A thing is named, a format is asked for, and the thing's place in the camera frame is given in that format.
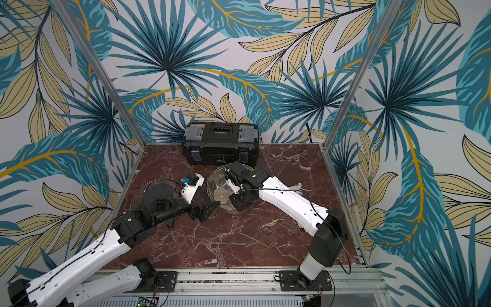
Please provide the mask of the beige plastic ladle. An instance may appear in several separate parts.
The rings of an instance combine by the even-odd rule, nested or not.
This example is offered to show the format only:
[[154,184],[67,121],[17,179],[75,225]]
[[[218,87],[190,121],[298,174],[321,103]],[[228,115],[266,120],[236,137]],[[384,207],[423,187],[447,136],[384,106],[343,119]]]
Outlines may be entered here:
[[216,188],[213,192],[215,201],[220,201],[221,205],[227,205],[230,203],[230,195],[230,192],[222,187]]

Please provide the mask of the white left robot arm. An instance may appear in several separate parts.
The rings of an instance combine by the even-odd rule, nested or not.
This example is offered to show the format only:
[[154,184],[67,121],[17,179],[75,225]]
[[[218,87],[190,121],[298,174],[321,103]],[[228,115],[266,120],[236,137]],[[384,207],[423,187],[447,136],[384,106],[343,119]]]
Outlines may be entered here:
[[177,193],[165,182],[150,184],[137,206],[116,217],[102,237],[42,276],[11,284],[8,295],[12,306],[92,306],[123,292],[159,289],[162,280],[147,259],[104,278],[87,279],[155,235],[162,223],[175,221],[182,215],[206,221],[220,203],[197,205],[193,198],[200,186],[200,182],[185,184]]

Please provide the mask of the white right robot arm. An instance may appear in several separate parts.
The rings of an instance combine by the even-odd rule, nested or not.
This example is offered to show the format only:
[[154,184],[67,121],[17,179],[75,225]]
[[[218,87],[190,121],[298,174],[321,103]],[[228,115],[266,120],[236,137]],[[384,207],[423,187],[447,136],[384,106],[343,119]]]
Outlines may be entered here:
[[289,215],[312,236],[309,252],[293,276],[280,277],[280,281],[302,290],[317,285],[321,272],[332,267],[338,255],[345,251],[349,231],[343,211],[313,203],[263,168],[251,171],[236,161],[225,167],[225,178],[233,191],[231,204],[237,211],[242,212],[262,200]]

